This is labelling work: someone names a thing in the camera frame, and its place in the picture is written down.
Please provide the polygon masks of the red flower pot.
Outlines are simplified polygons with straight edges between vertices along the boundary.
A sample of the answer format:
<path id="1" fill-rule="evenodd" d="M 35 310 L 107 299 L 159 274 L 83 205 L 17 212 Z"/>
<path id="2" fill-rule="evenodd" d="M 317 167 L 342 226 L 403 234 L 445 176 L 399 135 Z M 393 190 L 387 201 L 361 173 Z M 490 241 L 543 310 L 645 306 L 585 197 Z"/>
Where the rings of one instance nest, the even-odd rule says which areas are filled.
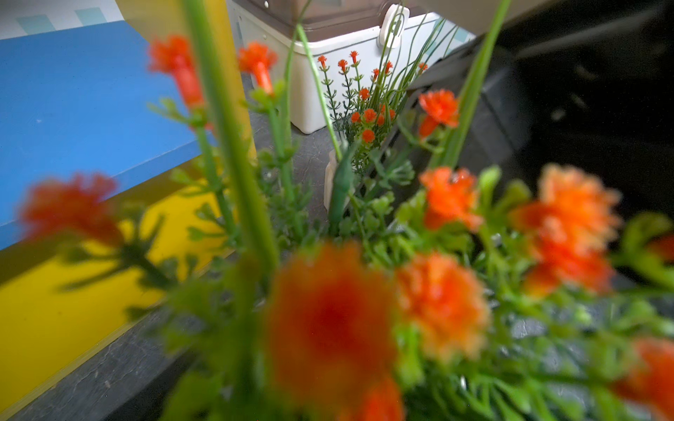
<path id="1" fill-rule="evenodd" d="M 338 142 L 357 142 L 352 161 L 362 175 L 400 114 L 405 91 L 455 45 L 460 28 L 433 13 L 407 17 L 401 5 L 375 35 L 333 52 L 314 53 L 319 119 Z"/>
<path id="2" fill-rule="evenodd" d="M 597 175 L 548 163 L 534 188 L 453 164 L 510 3 L 459 93 L 433 89 L 398 114 L 358 175 L 359 143 L 333 139 L 324 222 L 292 178 L 291 75 L 253 42 L 220 54 L 202 1 L 184 1 L 202 118 L 170 99 L 154 111 L 212 133 L 201 149 L 215 205 L 239 219 L 233 262 L 170 279 L 167 349 L 191 351 L 165 420 L 670 420 L 673 219 L 623 219 Z"/>

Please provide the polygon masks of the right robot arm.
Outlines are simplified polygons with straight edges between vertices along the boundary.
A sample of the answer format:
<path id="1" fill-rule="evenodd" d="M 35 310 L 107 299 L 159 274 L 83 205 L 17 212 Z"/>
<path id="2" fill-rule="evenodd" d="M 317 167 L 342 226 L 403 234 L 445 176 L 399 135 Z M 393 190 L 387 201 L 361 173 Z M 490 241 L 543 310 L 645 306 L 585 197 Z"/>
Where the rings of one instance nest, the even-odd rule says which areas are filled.
<path id="1" fill-rule="evenodd" d="M 619 212 L 673 212 L 673 4 L 510 3 L 453 164 L 533 184 L 548 163 L 617 189 Z"/>

